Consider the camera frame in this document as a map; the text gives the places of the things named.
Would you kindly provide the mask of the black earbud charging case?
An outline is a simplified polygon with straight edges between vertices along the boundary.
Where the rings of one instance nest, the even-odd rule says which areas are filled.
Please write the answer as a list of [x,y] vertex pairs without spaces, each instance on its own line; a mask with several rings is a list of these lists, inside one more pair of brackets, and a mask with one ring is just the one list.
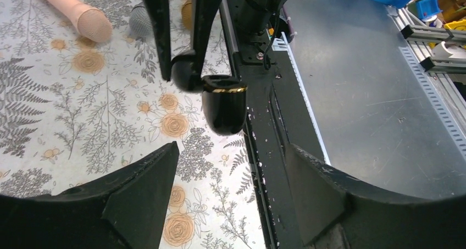
[[195,70],[194,51],[176,56],[171,79],[178,89],[202,95],[202,110],[210,129],[218,135],[239,133],[246,121],[247,85],[229,75],[205,75]]

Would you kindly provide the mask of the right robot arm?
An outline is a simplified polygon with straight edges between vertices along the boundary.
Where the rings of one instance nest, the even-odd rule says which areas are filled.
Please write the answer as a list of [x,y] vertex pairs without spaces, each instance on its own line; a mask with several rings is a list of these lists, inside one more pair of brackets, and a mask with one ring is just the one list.
[[[252,8],[251,15],[257,14],[263,21],[268,21],[286,1],[246,0],[246,3]],[[174,60],[171,57],[169,0],[143,0],[143,3],[151,21],[162,78],[170,81]],[[210,31],[221,3],[222,0],[192,0],[191,49],[195,52],[196,73],[202,71]]]

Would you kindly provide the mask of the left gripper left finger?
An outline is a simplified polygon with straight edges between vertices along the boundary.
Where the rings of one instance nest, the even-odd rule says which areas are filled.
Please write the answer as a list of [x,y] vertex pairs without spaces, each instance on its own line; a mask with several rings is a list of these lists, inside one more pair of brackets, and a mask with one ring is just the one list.
[[178,158],[171,142],[56,196],[1,196],[1,248],[158,248]]

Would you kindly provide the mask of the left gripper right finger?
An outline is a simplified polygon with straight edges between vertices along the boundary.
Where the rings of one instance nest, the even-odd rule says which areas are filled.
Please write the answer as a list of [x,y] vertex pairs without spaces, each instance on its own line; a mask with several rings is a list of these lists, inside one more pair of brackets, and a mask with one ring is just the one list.
[[369,184],[295,144],[286,172],[302,242],[338,227],[348,248],[465,248],[465,197],[426,200]]

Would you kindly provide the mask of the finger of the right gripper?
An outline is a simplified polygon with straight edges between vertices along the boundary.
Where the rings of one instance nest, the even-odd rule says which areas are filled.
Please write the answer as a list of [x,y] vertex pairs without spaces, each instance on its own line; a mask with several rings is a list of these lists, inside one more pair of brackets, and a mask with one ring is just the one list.
[[210,31],[222,0],[192,0],[191,49],[195,52],[193,70],[201,75]]
[[143,0],[151,19],[162,78],[171,80],[169,0]]

